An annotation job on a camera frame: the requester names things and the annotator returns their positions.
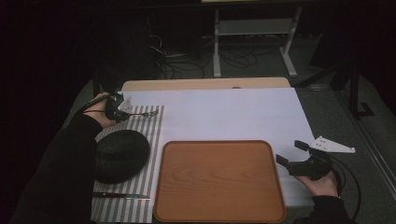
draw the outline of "metal leg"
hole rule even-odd
[[[213,53],[213,76],[221,77],[220,58],[219,58],[219,11],[215,15],[215,51]]]
[[[289,49],[291,46],[291,41],[293,40],[294,34],[296,32],[298,20],[300,18],[302,9],[303,9],[302,7],[298,7],[296,9],[296,12],[294,13],[293,20],[291,21],[291,24],[290,24],[287,41],[283,47],[279,48],[280,54],[282,55],[282,58],[283,58],[283,62],[285,63],[286,68],[288,69],[289,75],[291,77],[297,77],[297,72],[294,69],[293,63],[291,62],[291,59],[289,57]]]

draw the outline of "person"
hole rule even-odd
[[[337,182],[333,171],[321,179],[312,181],[307,176],[295,176],[311,192],[314,201],[314,211],[309,217],[299,218],[294,224],[353,224],[339,198]]]
[[[98,99],[107,92],[98,94]],[[38,168],[23,190],[10,224],[92,223],[95,137],[116,124],[105,113],[106,100],[77,113],[52,139]],[[338,198],[332,173],[318,181],[296,176],[312,193],[314,211],[305,223],[350,223]]]

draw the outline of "striped cloth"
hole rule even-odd
[[[160,163],[155,162],[161,158],[158,149],[163,121],[163,105],[156,106],[134,106],[132,113],[144,113],[159,110],[159,114],[153,118],[143,118],[134,116],[113,127],[104,129],[96,137],[99,141],[107,134],[119,130],[135,130],[148,139],[150,145],[150,156],[145,168],[134,176],[132,179],[117,184],[107,185],[95,181],[93,191],[115,192],[115,193],[137,193],[149,196],[151,199],[155,196],[155,186],[153,185],[154,171],[158,170]],[[126,200],[126,199],[92,199],[92,220],[97,222],[141,222],[150,223],[152,220],[152,205],[150,201]]]

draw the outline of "gray floor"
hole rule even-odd
[[[313,76],[320,68],[309,62],[319,38],[297,37],[290,49],[290,57],[298,76],[290,78],[277,47],[283,37],[266,36],[257,44],[256,38],[238,40],[223,39],[221,44],[221,74],[227,77],[286,77],[290,84]],[[171,66],[163,66],[162,78],[212,78],[211,51],[202,58],[190,60],[188,56],[168,57]],[[357,149],[355,154],[334,154],[354,172],[361,185],[361,210],[357,217],[360,224],[393,223],[396,220],[395,176],[396,171],[396,118],[384,105],[375,87],[366,79],[360,80],[360,102],[367,103],[374,111],[372,117],[361,120],[352,118],[347,110],[348,89],[332,91],[329,75],[311,86],[297,89],[304,112],[315,137],[322,135],[335,142]],[[81,90],[70,110],[70,115],[92,98],[92,84]],[[353,216],[358,200],[357,188],[352,176],[347,175],[342,198],[350,216]],[[282,223],[292,223],[297,217],[306,217],[312,208],[288,208],[288,216]]]

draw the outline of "rectangular tray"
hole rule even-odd
[[[271,146],[264,141],[167,143],[154,216],[164,222],[281,222],[286,208]]]

